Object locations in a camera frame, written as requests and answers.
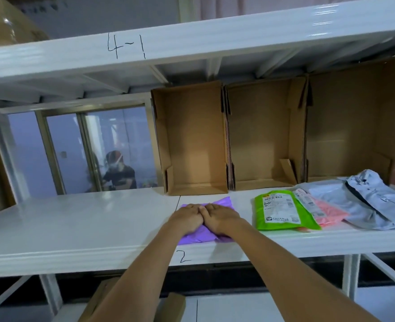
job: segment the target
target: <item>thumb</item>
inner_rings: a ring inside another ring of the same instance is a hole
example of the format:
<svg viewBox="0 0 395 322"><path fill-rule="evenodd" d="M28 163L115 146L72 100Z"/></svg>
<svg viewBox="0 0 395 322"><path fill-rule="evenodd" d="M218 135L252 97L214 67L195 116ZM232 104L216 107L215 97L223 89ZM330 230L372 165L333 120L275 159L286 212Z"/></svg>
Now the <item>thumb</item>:
<svg viewBox="0 0 395 322"><path fill-rule="evenodd" d="M202 205L199 206L199 212L203 216L203 219L209 219L211 216L209 215L209 212L206 210L206 208Z"/></svg>

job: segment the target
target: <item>green plastic mailer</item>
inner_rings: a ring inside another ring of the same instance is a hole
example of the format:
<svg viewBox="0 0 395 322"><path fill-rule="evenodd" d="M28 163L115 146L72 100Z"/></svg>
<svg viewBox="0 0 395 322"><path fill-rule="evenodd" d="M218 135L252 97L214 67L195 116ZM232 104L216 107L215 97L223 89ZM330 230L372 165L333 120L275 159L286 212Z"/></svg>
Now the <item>green plastic mailer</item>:
<svg viewBox="0 0 395 322"><path fill-rule="evenodd" d="M274 190L255 199L257 229L269 231L306 227L320 230L312 214L296 199L291 191Z"/></svg>

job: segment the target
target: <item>purple package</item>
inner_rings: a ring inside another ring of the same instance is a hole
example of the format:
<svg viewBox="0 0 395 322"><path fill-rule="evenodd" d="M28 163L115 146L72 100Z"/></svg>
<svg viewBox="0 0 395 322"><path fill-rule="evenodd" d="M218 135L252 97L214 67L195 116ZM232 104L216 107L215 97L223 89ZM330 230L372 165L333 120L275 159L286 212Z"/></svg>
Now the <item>purple package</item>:
<svg viewBox="0 0 395 322"><path fill-rule="evenodd" d="M224 205L226 207L234 209L230 197L225 197L213 203ZM211 232L206 226L201 225L198 229L196 229L194 233L185 235L183 238L181 238L178 245L204 243L211 241L225 243L225 242L233 242L233 239L227 236L217 236L213 232Z"/></svg>

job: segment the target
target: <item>person's left hand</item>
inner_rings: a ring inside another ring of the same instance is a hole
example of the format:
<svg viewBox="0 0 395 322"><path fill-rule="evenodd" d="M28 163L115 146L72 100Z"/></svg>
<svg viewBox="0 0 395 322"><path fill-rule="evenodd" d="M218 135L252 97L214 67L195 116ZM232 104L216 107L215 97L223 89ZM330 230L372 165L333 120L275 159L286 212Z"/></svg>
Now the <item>person's left hand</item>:
<svg viewBox="0 0 395 322"><path fill-rule="evenodd" d="M183 236L194 232L203 224L203 217L199 213L199 206L200 204L189 204L179 208L170 216L167 224L171 225L175 230L180 231Z"/></svg>

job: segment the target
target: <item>pink curtain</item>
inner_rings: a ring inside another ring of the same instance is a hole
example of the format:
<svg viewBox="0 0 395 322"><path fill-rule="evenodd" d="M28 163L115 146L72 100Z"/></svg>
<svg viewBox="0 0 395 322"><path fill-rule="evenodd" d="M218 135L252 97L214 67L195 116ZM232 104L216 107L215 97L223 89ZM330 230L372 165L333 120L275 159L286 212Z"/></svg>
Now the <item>pink curtain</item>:
<svg viewBox="0 0 395 322"><path fill-rule="evenodd" d="M250 15L352 0L193 0L198 20Z"/></svg>

